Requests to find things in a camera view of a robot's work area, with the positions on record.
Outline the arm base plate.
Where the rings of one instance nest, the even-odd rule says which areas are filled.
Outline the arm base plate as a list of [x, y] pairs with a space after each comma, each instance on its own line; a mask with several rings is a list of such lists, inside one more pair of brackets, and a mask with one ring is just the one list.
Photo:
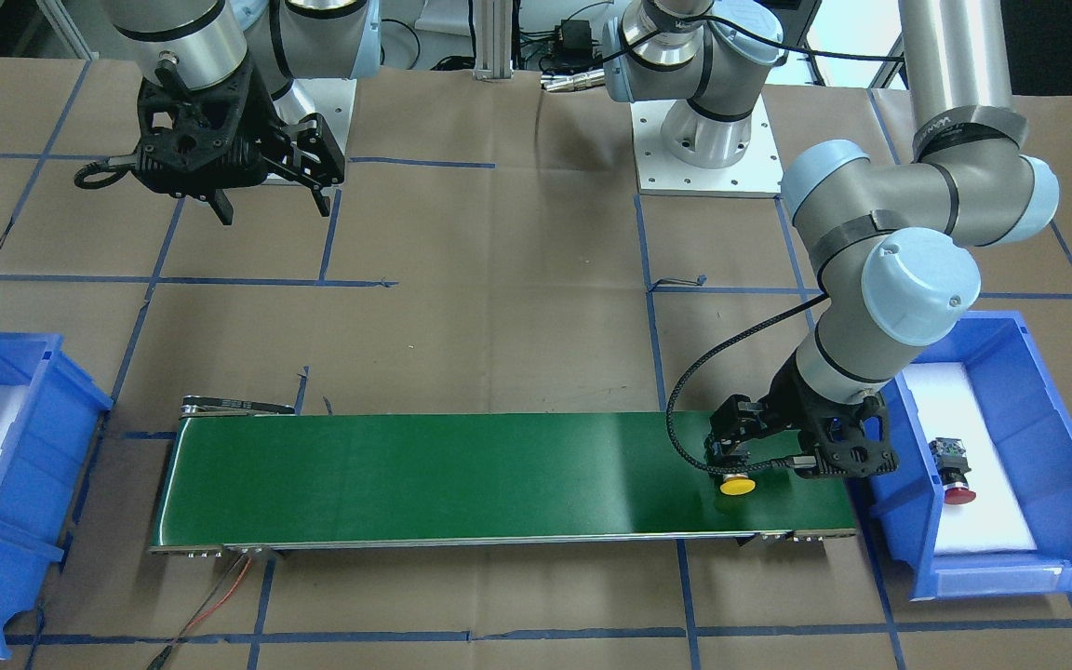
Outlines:
[[322, 114], [331, 128], [345, 155], [349, 123], [355, 106], [355, 81], [346, 80], [302, 80], [292, 81], [284, 93], [267, 103], [268, 120], [264, 123], [257, 140], [260, 152], [260, 182], [273, 185], [298, 185], [298, 183], [276, 177], [268, 169], [268, 135], [272, 126], [292, 126], [307, 114]]
[[685, 100], [631, 103], [638, 190], [642, 194], [774, 198], [783, 162], [760, 96], [748, 117], [716, 122]]

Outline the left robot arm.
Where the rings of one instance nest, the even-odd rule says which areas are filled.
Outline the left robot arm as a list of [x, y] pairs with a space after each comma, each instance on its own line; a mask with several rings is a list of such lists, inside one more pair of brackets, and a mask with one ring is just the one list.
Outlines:
[[[711, 416], [706, 455], [666, 432], [690, 466], [728, 482], [766, 468], [804, 478], [876, 476], [898, 466], [882, 386], [973, 306], [972, 249], [1046, 228], [1061, 188], [1025, 155], [997, 1], [902, 1], [912, 161], [873, 164], [854, 142], [812, 145], [780, 195], [828, 301], [759, 400], [733, 394]], [[672, 157], [719, 169], [744, 157], [754, 105], [784, 51], [780, 24], [754, 1], [631, 1], [601, 44], [614, 101], [671, 101]]]

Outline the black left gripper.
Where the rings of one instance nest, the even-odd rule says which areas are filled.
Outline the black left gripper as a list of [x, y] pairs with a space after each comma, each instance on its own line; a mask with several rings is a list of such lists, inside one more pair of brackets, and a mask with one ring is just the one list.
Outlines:
[[790, 355], [771, 379], [760, 403], [748, 394], [731, 394], [709, 417], [706, 465], [736, 468], [739, 475], [770, 468], [769, 462], [750, 462], [744, 442], [774, 432], [796, 429], [801, 455], [788, 458], [800, 478], [879, 476], [892, 474], [899, 457], [890, 441], [889, 412], [881, 394], [869, 394], [857, 404], [835, 403], [801, 378], [796, 356]]

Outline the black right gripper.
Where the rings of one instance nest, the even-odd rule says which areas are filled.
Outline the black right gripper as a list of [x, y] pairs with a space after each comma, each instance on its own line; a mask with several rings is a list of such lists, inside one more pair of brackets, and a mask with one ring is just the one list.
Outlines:
[[[346, 158], [322, 114], [277, 126], [271, 95], [254, 60], [212, 87], [191, 90], [178, 64], [158, 60], [154, 81], [137, 98], [142, 138], [136, 178], [157, 194], [205, 196], [222, 225], [233, 225], [225, 188], [257, 187], [269, 172], [309, 188], [319, 215], [332, 213], [330, 187], [344, 183]], [[260, 142], [268, 139], [268, 167]]]

